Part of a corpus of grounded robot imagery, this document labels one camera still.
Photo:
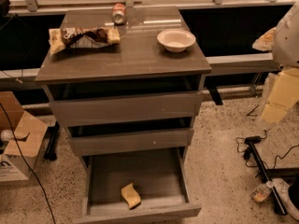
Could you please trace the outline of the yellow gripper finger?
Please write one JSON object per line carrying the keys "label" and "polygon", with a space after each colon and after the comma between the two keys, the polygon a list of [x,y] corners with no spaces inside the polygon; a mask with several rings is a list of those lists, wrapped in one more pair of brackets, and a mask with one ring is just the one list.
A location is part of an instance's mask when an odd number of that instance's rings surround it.
{"label": "yellow gripper finger", "polygon": [[276,27],[269,29],[267,32],[265,32],[263,35],[261,35],[258,39],[254,41],[252,47],[259,51],[271,51],[276,29]]}
{"label": "yellow gripper finger", "polygon": [[270,73],[263,85],[257,125],[268,130],[278,124],[299,101],[299,69]]}

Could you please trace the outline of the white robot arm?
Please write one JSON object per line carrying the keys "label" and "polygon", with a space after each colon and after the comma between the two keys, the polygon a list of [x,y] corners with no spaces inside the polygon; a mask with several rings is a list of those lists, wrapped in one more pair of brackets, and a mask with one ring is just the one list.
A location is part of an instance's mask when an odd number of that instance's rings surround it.
{"label": "white robot arm", "polygon": [[299,2],[252,44],[254,49],[271,51],[282,70],[270,74],[263,86],[257,125],[268,130],[277,125],[299,101]]}

